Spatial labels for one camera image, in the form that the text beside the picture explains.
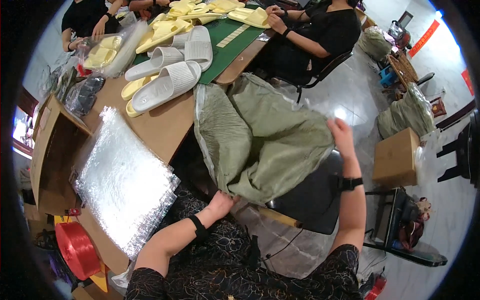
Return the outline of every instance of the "white wall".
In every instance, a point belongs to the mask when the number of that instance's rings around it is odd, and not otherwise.
[[[61,43],[61,21],[71,3],[72,0],[66,0],[45,28],[25,71],[23,86],[40,103],[45,101],[39,92],[42,72],[48,71],[48,67],[53,71],[57,67],[56,60],[64,54]]]
[[[365,13],[385,31],[392,20],[398,20],[405,10],[411,13],[413,19],[406,29],[410,31],[412,45],[422,37],[435,19],[436,9],[428,0],[364,0],[363,3]],[[432,37],[411,59],[419,78],[430,72],[435,73],[433,79],[421,86],[426,96],[441,92],[443,87],[446,90],[443,102],[447,115],[435,118],[436,122],[456,113],[473,99],[461,76],[466,65],[459,47],[447,25],[442,20],[439,22],[440,26]]]

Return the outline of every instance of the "green cutting mat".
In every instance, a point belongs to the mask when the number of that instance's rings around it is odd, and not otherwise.
[[[246,8],[256,9],[258,6],[249,4]],[[228,65],[251,43],[253,42],[265,29],[250,26],[228,45],[223,48],[216,45],[222,41],[229,34],[242,26],[242,22],[231,19],[215,20],[205,25],[210,33],[212,40],[213,61],[210,68],[202,73],[199,82],[209,84],[214,80]],[[148,60],[147,53],[138,54],[133,61],[133,64],[139,64]]]

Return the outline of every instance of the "stool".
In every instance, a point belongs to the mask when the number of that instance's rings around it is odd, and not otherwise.
[[[381,76],[380,84],[386,88],[388,86],[391,86],[397,79],[398,76],[393,70],[391,65],[386,66],[383,70],[378,72],[378,74]]]

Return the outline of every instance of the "hand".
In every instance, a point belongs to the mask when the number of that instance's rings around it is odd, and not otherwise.
[[[240,196],[235,196],[232,198],[225,192],[217,191],[206,209],[211,210],[215,217],[215,220],[219,220],[225,217],[230,212],[230,209],[232,209],[233,205],[239,200]]]
[[[78,37],[76,38],[73,42],[70,42],[70,44],[68,45],[68,48],[70,48],[70,50],[75,50],[78,48],[78,44],[80,44],[81,41],[84,40],[84,37]]]
[[[355,158],[355,147],[353,146],[353,133],[350,126],[339,118],[328,119],[327,125],[332,132],[335,144],[344,160]]]
[[[93,28],[92,36],[94,40],[98,40],[105,33],[105,23],[108,22],[108,16],[104,15]]]
[[[273,30],[280,33],[281,35],[287,29],[285,23],[283,23],[282,19],[280,19],[280,17],[276,14],[269,15],[267,18],[267,23],[270,25],[270,27],[272,27]]]
[[[285,15],[285,11],[281,9],[278,5],[269,6],[265,11],[267,15],[276,14],[279,17]]]

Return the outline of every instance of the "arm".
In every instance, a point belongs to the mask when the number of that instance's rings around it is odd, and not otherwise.
[[[239,199],[239,197],[231,199],[227,194],[218,191],[210,204],[195,215],[205,228],[209,228],[226,216]],[[163,228],[142,248],[135,269],[150,268],[166,277],[170,258],[193,241],[196,237],[195,231],[195,224],[188,218]]]
[[[353,145],[352,129],[340,119],[328,120],[328,127],[343,158],[343,177],[360,178],[361,170]],[[338,232],[328,254],[344,244],[354,245],[361,252],[366,219],[367,204],[363,185],[356,186],[353,191],[343,192],[340,196]]]

